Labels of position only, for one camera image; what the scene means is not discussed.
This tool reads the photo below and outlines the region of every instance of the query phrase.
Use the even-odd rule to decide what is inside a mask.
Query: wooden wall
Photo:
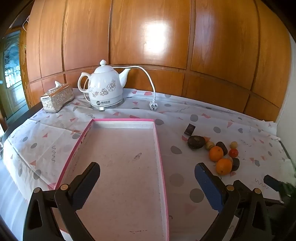
[[[141,65],[157,92],[275,121],[291,49],[261,0],[35,0],[27,32],[33,104],[55,80],[77,87],[102,59]],[[138,69],[126,87],[151,90]]]

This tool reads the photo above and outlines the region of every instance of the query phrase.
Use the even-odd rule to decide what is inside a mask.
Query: kettle base
[[[91,108],[93,110],[98,110],[98,111],[105,111],[107,109],[114,109],[117,108],[118,106],[122,105],[124,102],[124,99],[122,99],[121,101],[119,101],[118,103],[114,104],[114,105],[110,105],[110,106],[93,106],[91,105]]]

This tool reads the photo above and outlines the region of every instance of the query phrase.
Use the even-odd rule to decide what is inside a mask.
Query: kettle lid
[[[110,65],[106,65],[107,62],[106,60],[101,60],[99,67],[96,68],[96,70],[94,71],[94,74],[100,74],[100,73],[106,73],[106,72],[110,72],[112,70],[114,70]]]

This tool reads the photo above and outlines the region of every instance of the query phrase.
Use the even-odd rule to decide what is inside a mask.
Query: blue gripper pad
[[[223,209],[222,195],[201,165],[197,164],[195,166],[194,175],[212,209],[221,212]]]

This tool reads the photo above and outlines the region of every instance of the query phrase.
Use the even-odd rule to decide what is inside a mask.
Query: tablecloth
[[[215,105],[156,94],[158,108],[149,108],[152,93],[124,89],[124,103],[103,112],[93,110],[78,89],[75,99],[61,111],[38,111],[16,128],[4,143],[3,162],[24,198],[29,201],[35,187],[52,190],[79,136],[94,118],[154,119],[166,184],[171,240],[199,240],[214,221],[213,210],[195,179],[194,168],[204,162],[216,175],[215,163],[205,148],[191,150],[184,131],[189,123],[196,126],[193,135],[209,137],[226,146],[238,142],[240,167],[226,176],[224,184],[241,180],[251,190],[260,188],[266,198],[279,194],[263,183],[266,174],[295,183],[294,169],[279,138],[276,123],[259,121]],[[229,240],[234,218],[224,240]]]

